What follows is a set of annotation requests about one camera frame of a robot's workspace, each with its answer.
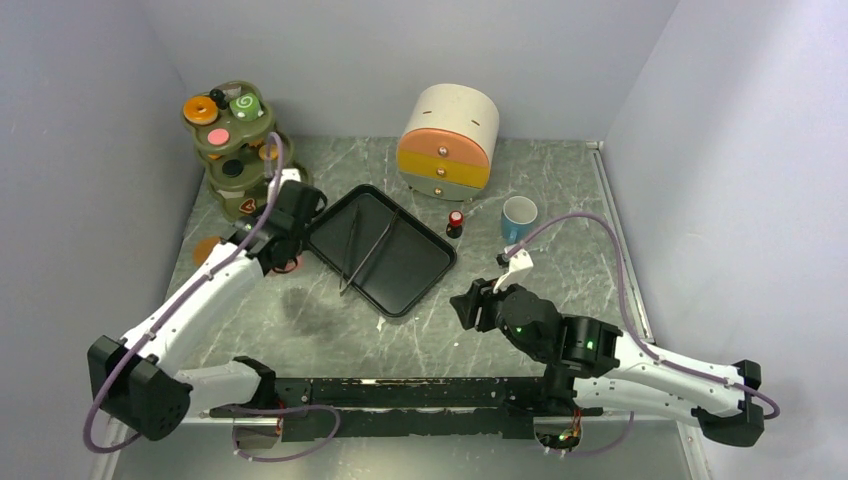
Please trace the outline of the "brown heart cookie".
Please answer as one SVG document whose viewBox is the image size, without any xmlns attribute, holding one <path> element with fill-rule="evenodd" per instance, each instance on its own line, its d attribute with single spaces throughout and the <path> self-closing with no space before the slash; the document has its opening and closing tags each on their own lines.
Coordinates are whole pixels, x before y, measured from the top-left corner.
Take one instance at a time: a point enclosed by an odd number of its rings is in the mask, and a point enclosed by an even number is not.
<svg viewBox="0 0 848 480">
<path fill-rule="evenodd" d="M 257 209 L 257 203 L 254 198 L 245 199 L 239 206 L 239 211 L 245 215 L 254 213 Z"/>
</svg>

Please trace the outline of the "brown chocolate round cookie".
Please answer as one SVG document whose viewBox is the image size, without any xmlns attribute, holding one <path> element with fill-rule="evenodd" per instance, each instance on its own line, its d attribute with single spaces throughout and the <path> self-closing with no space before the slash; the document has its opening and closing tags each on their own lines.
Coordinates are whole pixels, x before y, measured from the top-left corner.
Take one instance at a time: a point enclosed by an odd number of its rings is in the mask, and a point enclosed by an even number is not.
<svg viewBox="0 0 848 480">
<path fill-rule="evenodd" d="M 241 91 L 241 85 L 237 82 L 229 82 L 219 85 L 218 89 L 226 95 L 236 95 Z"/>
</svg>

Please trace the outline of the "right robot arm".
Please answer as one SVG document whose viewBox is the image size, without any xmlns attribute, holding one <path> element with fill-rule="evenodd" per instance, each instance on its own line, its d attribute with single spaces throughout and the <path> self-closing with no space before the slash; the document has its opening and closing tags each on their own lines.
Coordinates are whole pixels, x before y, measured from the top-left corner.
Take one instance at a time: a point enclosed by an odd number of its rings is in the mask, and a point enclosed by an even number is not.
<svg viewBox="0 0 848 480">
<path fill-rule="evenodd" d="M 520 285 L 497 291 L 477 279 L 449 303 L 466 330 L 496 330 L 544 365 L 529 411 L 566 416 L 590 409 L 627 410 L 686 423 L 709 440 L 752 447 L 766 415 L 753 400 L 758 364 L 714 365 L 657 349 L 601 320 L 564 314 Z"/>
</svg>

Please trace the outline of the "blue mug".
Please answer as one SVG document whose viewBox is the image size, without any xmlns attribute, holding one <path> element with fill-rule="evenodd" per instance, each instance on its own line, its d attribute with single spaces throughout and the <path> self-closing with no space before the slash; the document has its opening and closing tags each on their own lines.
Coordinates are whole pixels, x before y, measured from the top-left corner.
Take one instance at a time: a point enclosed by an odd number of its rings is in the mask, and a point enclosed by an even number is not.
<svg viewBox="0 0 848 480">
<path fill-rule="evenodd" d="M 534 228 L 538 207 L 525 196 L 508 198 L 501 210 L 501 234 L 507 244 L 523 240 Z"/>
</svg>

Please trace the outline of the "green swirl roll cake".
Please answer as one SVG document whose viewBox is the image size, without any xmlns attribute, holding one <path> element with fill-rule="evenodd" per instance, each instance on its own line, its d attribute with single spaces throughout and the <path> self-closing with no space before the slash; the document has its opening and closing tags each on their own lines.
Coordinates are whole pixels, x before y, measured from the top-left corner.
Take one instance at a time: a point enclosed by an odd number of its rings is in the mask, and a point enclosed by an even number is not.
<svg viewBox="0 0 848 480">
<path fill-rule="evenodd" d="M 243 94 L 229 102 L 229 109 L 240 121 L 252 122 L 264 115 L 260 99 L 254 93 Z"/>
</svg>

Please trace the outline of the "pink mug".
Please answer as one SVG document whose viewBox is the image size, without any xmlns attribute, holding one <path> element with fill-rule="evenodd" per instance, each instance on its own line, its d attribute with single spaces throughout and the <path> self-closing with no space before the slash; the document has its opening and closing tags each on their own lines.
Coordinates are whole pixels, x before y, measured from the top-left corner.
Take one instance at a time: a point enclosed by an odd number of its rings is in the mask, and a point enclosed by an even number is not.
<svg viewBox="0 0 848 480">
<path fill-rule="evenodd" d="M 274 267 L 273 272 L 280 275 L 292 273 L 301 266 L 302 261 L 303 257 L 298 255 L 294 259 L 288 260 L 283 267 Z"/>
</svg>

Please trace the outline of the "tan round biscuit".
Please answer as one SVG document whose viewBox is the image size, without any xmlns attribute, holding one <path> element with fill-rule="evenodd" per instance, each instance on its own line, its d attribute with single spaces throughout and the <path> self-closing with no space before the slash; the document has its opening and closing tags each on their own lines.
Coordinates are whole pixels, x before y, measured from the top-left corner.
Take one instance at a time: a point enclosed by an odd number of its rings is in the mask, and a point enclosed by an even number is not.
<svg viewBox="0 0 848 480">
<path fill-rule="evenodd" d="M 258 154 L 263 161 L 276 162 L 279 159 L 279 147 L 268 143 L 259 148 Z"/>
</svg>

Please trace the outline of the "black round cookie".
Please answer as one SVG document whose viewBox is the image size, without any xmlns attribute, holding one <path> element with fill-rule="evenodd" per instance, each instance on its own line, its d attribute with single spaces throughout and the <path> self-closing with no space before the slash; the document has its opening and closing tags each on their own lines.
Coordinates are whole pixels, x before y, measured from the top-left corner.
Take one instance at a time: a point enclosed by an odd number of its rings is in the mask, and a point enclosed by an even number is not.
<svg viewBox="0 0 848 480">
<path fill-rule="evenodd" d="M 238 159 L 230 159 L 221 166 L 222 174 L 227 178 L 236 178 L 244 171 L 244 163 Z"/>
</svg>

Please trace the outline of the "metal food tongs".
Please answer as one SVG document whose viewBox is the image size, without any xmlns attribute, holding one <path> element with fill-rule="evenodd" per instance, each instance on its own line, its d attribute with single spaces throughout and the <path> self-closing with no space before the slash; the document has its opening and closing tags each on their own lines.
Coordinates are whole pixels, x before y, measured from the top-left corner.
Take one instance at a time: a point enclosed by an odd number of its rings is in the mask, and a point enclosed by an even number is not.
<svg viewBox="0 0 848 480">
<path fill-rule="evenodd" d="M 382 244 L 384 243 L 384 241 L 387 239 L 387 237 L 389 236 L 390 232 L 392 231 L 392 229 L 393 229 L 393 227 L 394 227 L 394 224 L 395 224 L 395 223 L 396 223 L 396 221 L 397 221 L 398 216 L 399 216 L 399 211 L 398 211 L 398 210 L 394 210 L 394 211 L 393 211 L 393 213 L 392 213 L 392 216 L 390 217 L 389 222 L 387 223 L 387 225 L 386 225 L 386 227 L 384 228 L 384 230 L 382 231 L 382 233 L 381 233 L 381 234 L 377 237 L 376 241 L 375 241 L 375 242 L 374 242 L 374 244 L 370 247 L 370 249 L 368 250 L 367 254 L 366 254 L 366 255 L 365 255 L 365 256 L 361 259 L 361 261 L 359 262 L 359 264 L 358 264 L 358 265 L 354 268 L 353 272 L 349 275 L 349 277 L 348 277 L 348 278 L 344 281 L 344 283 L 343 283 L 343 284 L 342 284 L 342 286 L 340 287 L 340 290 L 339 290 L 339 296 L 344 296 L 344 295 L 345 295 L 345 293 L 346 293 L 346 292 L 347 292 L 347 290 L 350 288 L 350 286 L 352 285 L 352 283 L 354 282 L 355 278 L 356 278 L 356 277 L 357 277 L 357 275 L 360 273 L 360 271 L 361 271 L 361 270 L 365 267 L 365 265 L 369 262 L 369 260 L 371 259 L 371 257 L 372 257 L 372 256 L 376 253 L 376 251 L 378 250 L 378 248 L 382 246 Z"/>
</svg>

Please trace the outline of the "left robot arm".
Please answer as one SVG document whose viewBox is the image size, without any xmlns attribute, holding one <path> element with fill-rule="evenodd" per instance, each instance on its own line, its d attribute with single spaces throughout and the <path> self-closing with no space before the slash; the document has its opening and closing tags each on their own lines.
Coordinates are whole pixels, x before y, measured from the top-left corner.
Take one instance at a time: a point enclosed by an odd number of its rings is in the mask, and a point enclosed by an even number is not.
<svg viewBox="0 0 848 480">
<path fill-rule="evenodd" d="M 222 365 L 186 369 L 183 364 L 206 331 L 268 273 L 302 252 L 307 230 L 326 207 L 319 189 L 282 183 L 274 200 L 237 220 L 180 289 L 120 339 L 98 338 L 87 352 L 93 405 L 84 439 L 104 412 L 137 436 L 161 440 L 187 416 L 217 408 L 261 416 L 279 406 L 276 374 L 247 356 Z"/>
</svg>

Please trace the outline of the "pink round cookie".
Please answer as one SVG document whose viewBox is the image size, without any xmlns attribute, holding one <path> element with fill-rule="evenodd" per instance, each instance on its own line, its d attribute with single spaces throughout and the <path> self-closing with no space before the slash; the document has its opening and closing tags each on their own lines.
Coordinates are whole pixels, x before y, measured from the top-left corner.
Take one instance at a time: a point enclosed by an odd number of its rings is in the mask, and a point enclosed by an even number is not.
<svg viewBox="0 0 848 480">
<path fill-rule="evenodd" d="M 207 134 L 207 142 L 212 146 L 225 145 L 230 140 L 230 133 L 225 128 L 210 130 Z"/>
</svg>

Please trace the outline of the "orange glazed donut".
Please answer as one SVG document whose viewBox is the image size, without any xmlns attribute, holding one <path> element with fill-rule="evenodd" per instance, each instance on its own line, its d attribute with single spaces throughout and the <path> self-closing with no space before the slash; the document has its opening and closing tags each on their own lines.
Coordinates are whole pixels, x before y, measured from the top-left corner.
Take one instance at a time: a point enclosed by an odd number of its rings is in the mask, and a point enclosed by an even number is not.
<svg viewBox="0 0 848 480">
<path fill-rule="evenodd" d="M 205 126 L 214 123 L 219 116 L 216 102 L 209 96 L 198 95 L 189 98 L 182 107 L 186 121 L 193 125 Z"/>
</svg>

